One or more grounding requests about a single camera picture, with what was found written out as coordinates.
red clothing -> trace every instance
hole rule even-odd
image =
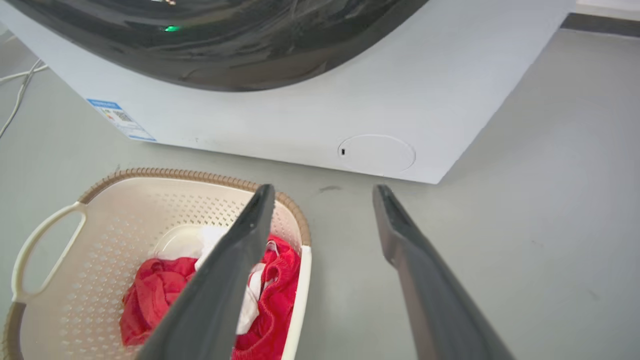
[[[136,274],[122,302],[120,334],[125,346],[142,345],[160,324],[187,282],[195,275],[197,259],[149,259]]]
[[[269,235],[275,241],[278,254],[267,250],[262,262],[262,285],[274,280],[260,294],[260,314],[244,335],[236,337],[232,360],[278,360],[287,339],[293,302],[296,299],[300,256],[286,241]]]

beige plastic basket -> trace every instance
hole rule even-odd
[[[4,332],[8,359],[131,359],[118,321],[122,295],[138,267],[166,235],[188,237],[207,225],[230,227],[258,185],[203,172],[137,168],[93,186],[77,203],[45,220],[24,244],[13,269],[13,304]],[[22,276],[36,242],[71,212],[82,220],[40,291]],[[277,193],[271,232],[300,254],[300,278],[283,360],[295,357],[307,304],[311,247],[307,221]]]

white cable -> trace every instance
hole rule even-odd
[[[35,69],[33,72],[40,72],[40,71],[43,71],[43,70],[47,70],[48,68],[49,68],[48,65],[44,65],[44,66],[41,66],[41,67]],[[25,75],[29,75],[29,72],[28,71],[24,71],[24,72],[19,72],[17,74],[5,76],[3,78],[0,78],[0,84],[4,83],[5,81],[13,80],[15,78],[20,78],[20,77],[25,76]]]
[[[27,90],[27,85],[29,85],[31,78],[33,77],[33,73],[41,61],[42,60],[38,59],[38,61],[36,61],[36,63],[33,64],[33,66],[31,67],[31,70],[29,70],[29,72],[27,73],[27,77],[24,78],[24,80],[22,81],[22,85],[20,86],[20,91],[18,91],[18,98],[15,101],[15,106],[13,107],[13,111],[11,112],[11,115],[9,115],[9,118],[7,119],[6,123],[2,127],[2,130],[0,130],[0,138],[4,134],[4,131],[6,130],[6,128],[9,127],[9,124],[11,124],[11,121],[15,117],[15,114],[18,112],[18,109],[20,108],[20,103],[22,103],[22,97],[24,96],[24,92],[25,90]]]

basket rim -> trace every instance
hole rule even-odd
[[[198,181],[201,183],[222,185],[249,192],[255,192],[260,186],[253,181],[240,180],[235,177],[221,176],[202,171],[176,170],[170,168],[131,168],[113,172],[107,177],[102,178],[82,196],[80,196],[78,202],[89,204],[91,200],[110,186],[119,183],[120,181],[136,177]],[[283,192],[276,193],[276,201],[291,211],[300,229],[302,246],[310,247],[311,235],[309,233],[307,218],[305,218],[298,205]],[[25,308],[26,304],[22,302],[12,302],[11,307],[9,308],[7,320],[4,323],[2,349],[3,359],[23,360],[22,350],[20,349],[20,326],[22,324],[22,316],[24,315]]]

